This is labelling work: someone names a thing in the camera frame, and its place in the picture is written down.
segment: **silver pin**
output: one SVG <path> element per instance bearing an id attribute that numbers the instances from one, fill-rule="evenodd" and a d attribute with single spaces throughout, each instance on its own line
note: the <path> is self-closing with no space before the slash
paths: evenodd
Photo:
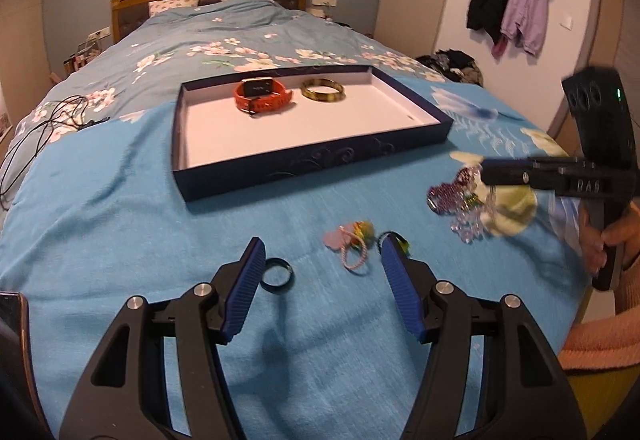
<path id="1" fill-rule="evenodd" d="M 518 308 L 522 304 L 522 301 L 520 301 L 520 298 L 516 295 L 508 295 L 504 298 L 504 304 L 509 308 Z"/>
<path id="2" fill-rule="evenodd" d="M 142 299 L 142 297 L 136 295 L 127 301 L 127 308 L 130 310 L 137 310 L 143 305 L 143 303 L 144 300 Z"/>
<path id="3" fill-rule="evenodd" d="M 453 285 L 449 281 L 438 281 L 436 283 L 436 292 L 442 295 L 449 295 L 453 292 Z"/>
<path id="4" fill-rule="evenodd" d="M 211 285 L 209 283 L 200 283 L 193 289 L 193 293 L 198 297 L 204 297 L 211 293 Z"/>

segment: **pink charm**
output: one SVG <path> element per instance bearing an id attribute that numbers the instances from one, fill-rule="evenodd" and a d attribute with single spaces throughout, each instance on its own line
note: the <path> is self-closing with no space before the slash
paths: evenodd
<path id="1" fill-rule="evenodd" d="M 344 228 L 349 232 L 353 232 L 353 223 L 344 225 Z M 333 232 L 327 232 L 322 238 L 322 242 L 334 252 L 338 252 L 343 246 L 350 244 L 351 236 L 337 229 Z"/>

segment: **person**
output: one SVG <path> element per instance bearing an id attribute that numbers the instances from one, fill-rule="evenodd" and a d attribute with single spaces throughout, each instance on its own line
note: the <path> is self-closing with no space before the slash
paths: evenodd
<path id="1" fill-rule="evenodd" d="M 616 316 L 576 324 L 559 354 L 588 432 L 593 436 L 613 417 L 640 376 L 640 209 L 603 232 L 583 204 L 578 215 L 584 266 L 596 275 L 607 261 L 604 247 L 624 245 L 623 273 L 615 290 Z"/>

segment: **lavender hoodie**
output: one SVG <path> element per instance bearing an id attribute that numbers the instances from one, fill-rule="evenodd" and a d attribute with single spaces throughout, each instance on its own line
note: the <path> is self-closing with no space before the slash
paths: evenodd
<path id="1" fill-rule="evenodd" d="M 545 42 L 549 0 L 509 0 L 500 31 L 511 41 L 522 35 L 527 54 L 537 56 Z"/>

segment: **black jacket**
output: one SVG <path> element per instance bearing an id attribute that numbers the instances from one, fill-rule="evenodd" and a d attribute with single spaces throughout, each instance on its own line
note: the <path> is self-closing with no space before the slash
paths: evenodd
<path id="1" fill-rule="evenodd" d="M 500 40 L 500 25 L 509 0 L 471 0 L 466 16 L 466 27 L 484 30 L 497 44 Z"/>

